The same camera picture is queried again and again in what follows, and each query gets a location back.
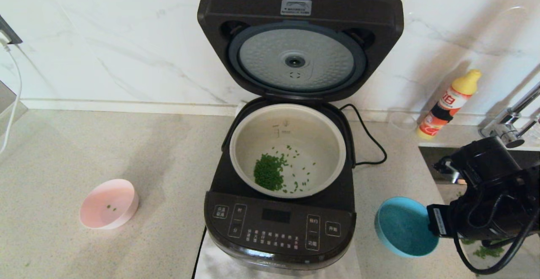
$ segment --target pink bowl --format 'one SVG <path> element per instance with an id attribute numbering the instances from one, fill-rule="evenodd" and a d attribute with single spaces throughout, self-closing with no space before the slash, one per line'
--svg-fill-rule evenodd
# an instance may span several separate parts
<path id="1" fill-rule="evenodd" d="M 125 179 L 106 181 L 91 191 L 81 206 L 79 219 L 92 229 L 114 229 L 126 223 L 139 207 L 135 188 Z"/>

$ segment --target digital display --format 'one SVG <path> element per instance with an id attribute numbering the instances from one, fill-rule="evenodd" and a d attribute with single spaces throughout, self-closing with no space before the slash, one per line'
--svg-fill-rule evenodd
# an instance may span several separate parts
<path id="1" fill-rule="evenodd" d="M 291 213 L 287 211 L 263 208 L 262 219 L 274 222 L 289 223 L 291 221 Z"/>

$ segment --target power cord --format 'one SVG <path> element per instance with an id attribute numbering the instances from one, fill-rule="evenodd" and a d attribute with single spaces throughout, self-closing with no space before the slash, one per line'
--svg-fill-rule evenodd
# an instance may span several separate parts
<path id="1" fill-rule="evenodd" d="M 9 116 L 8 120 L 8 126 L 5 129 L 5 136 L 4 136 L 4 143 L 2 144 L 2 148 L 0 149 L 0 154 L 4 152 L 5 148 L 8 146 L 8 140 L 9 140 L 9 133 L 11 131 L 11 126 L 13 125 L 13 121 L 15 118 L 15 111 L 17 110 L 17 105 L 19 104 L 19 100 L 21 98 L 21 92 L 23 91 L 23 79 L 21 77 L 21 70 L 19 70 L 19 66 L 17 65 L 17 62 L 15 61 L 15 58 L 13 58 L 13 55 L 11 54 L 11 50 L 8 47 L 8 43 L 11 41 L 9 37 L 4 33 L 4 31 L 0 30 L 0 43 L 2 44 L 2 47 L 4 50 L 8 53 L 8 55 L 11 58 L 11 61 L 13 62 L 13 65 L 15 66 L 15 69 L 17 70 L 17 74 L 19 75 L 19 91 L 17 92 L 17 96 L 15 97 L 15 102 L 13 102 L 13 107 L 11 108 L 11 115 Z"/>
<path id="2" fill-rule="evenodd" d="M 358 109 L 353 104 L 347 104 L 347 105 L 339 108 L 339 110 L 343 111 L 343 109 L 345 109 L 347 107 L 351 107 L 354 110 L 354 112 L 356 112 L 356 115 L 358 116 L 358 120 L 362 124 L 362 127 L 366 131 L 366 134 L 368 135 L 368 137 L 370 137 L 370 139 L 373 141 L 373 143 L 375 143 L 376 146 L 378 146 L 378 148 L 382 151 L 382 154 L 384 155 L 384 158 L 382 158 L 382 160 L 380 160 L 380 161 L 377 161 L 377 162 L 358 162 L 358 163 L 355 163 L 354 165 L 355 166 L 366 165 L 366 164 L 379 165 L 379 164 L 384 163 L 386 161 L 386 159 L 388 158 L 388 155 L 386 154 L 386 151 L 384 150 L 384 148 L 382 148 L 382 146 L 377 142 L 376 139 L 374 139 L 374 137 L 372 137 L 371 133 L 368 131 L 366 125 L 364 124 L 364 121 L 362 120 L 362 117 L 360 116 L 360 113 L 358 112 Z"/>
<path id="3" fill-rule="evenodd" d="M 473 223 L 471 223 L 471 215 L 473 214 L 473 212 L 478 208 L 478 206 L 480 206 L 481 202 L 482 202 L 482 199 L 484 197 L 484 190 L 483 190 L 483 187 L 482 187 L 482 191 L 480 192 L 480 196 L 478 197 L 478 200 L 476 202 L 476 204 L 473 206 L 473 208 L 471 208 L 471 210 L 469 211 L 469 213 L 467 214 L 467 224 L 470 225 L 471 227 L 473 228 L 476 228 L 476 229 L 481 229 L 481 228 L 485 228 L 485 227 L 488 227 L 488 225 L 491 224 L 491 222 L 493 221 L 493 218 L 495 216 L 495 213 L 497 212 L 497 208 L 499 206 L 499 204 L 501 204 L 501 201 L 503 198 L 511 198 L 513 200 L 515 200 L 516 198 L 514 198 L 513 196 L 509 195 L 508 192 L 505 190 L 503 191 L 498 197 L 497 197 L 497 200 L 495 200 L 495 203 L 493 204 L 493 207 L 491 208 L 491 212 L 489 214 L 489 218 L 488 218 L 488 221 L 483 224 L 483 225 L 474 225 Z"/>

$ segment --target dish soap bottle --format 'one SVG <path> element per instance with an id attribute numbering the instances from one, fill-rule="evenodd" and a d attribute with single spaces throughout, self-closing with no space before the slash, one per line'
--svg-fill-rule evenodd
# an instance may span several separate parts
<path id="1" fill-rule="evenodd" d="M 472 69 L 466 75 L 458 77 L 448 87 L 446 93 L 433 106 L 432 110 L 416 129 L 416 134 L 423 139 L 432 139 L 440 129 L 448 124 L 463 105 L 476 93 L 476 82 L 482 73 Z"/>

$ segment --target white wall tile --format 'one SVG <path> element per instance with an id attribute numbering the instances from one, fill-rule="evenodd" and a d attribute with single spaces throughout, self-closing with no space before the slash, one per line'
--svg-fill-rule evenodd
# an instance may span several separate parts
<path id="1" fill-rule="evenodd" d="M 426 110 L 451 79 L 481 69 L 463 113 L 496 112 L 540 76 L 540 0 L 402 0 L 405 32 L 347 101 Z M 23 98 L 236 104 L 255 96 L 228 75 L 196 18 L 199 0 L 0 0 L 25 41 Z M 12 67 L 0 56 L 0 73 Z M 0 76 L 16 86 L 11 73 Z M 540 106 L 535 102 L 524 115 Z"/>

